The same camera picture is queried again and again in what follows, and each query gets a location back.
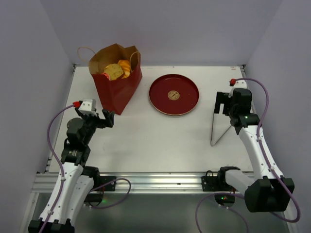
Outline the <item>red paper bag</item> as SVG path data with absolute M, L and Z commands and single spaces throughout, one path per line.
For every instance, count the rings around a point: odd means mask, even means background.
M 125 79 L 110 81 L 104 74 L 104 69 L 109 64 L 118 64 L 119 60 L 129 60 L 131 74 Z M 142 79 L 140 65 L 141 55 L 136 46 L 124 48 L 119 44 L 113 44 L 94 52 L 88 61 L 88 69 L 104 109 L 115 111 L 118 115 L 122 114 Z

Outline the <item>metal tongs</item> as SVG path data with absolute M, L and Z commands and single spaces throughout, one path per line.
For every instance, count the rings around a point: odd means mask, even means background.
M 215 146 L 219 140 L 229 131 L 230 128 L 231 124 L 228 116 L 213 113 L 210 145 L 212 147 Z

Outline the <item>round seeded bread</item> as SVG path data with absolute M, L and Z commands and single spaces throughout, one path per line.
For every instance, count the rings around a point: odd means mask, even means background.
M 122 67 L 118 64 L 109 64 L 104 69 L 104 74 L 109 77 L 110 81 L 114 81 L 118 78 L 121 78 L 124 75 L 124 71 L 122 70 Z

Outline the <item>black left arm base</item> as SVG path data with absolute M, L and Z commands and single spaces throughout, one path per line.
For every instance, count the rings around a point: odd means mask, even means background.
M 84 204 L 99 206 L 104 200 L 105 192 L 113 192 L 116 187 L 116 176 L 100 176 L 91 191 L 87 194 Z

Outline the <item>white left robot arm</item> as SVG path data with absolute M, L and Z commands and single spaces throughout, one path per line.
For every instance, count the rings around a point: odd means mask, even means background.
M 60 160 L 60 173 L 50 199 L 39 216 L 28 226 L 30 233 L 73 233 L 78 212 L 90 190 L 101 185 L 98 168 L 86 166 L 90 155 L 88 146 L 97 129 L 114 125 L 114 112 L 102 110 L 104 118 L 97 113 L 78 113 L 67 123 L 67 137 Z

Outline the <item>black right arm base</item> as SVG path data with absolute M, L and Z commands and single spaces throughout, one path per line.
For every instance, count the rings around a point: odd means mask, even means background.
M 217 172 L 208 170 L 204 176 L 201 177 L 201 186 L 203 192 L 228 192 L 235 194 L 236 189 L 225 182 L 225 169 L 221 167 Z M 235 203 L 235 197 L 231 195 L 214 196 L 216 202 L 222 206 L 231 207 Z

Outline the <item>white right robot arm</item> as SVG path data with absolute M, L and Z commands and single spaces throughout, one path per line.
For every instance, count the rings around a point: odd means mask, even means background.
M 221 167 L 216 184 L 221 190 L 233 187 L 252 212 L 283 212 L 290 202 L 294 182 L 285 178 L 275 164 L 259 125 L 259 116 L 251 112 L 252 93 L 245 88 L 234 88 L 230 93 L 217 92 L 214 113 L 223 113 L 243 142 L 248 153 L 254 178 L 251 179 L 234 166 Z

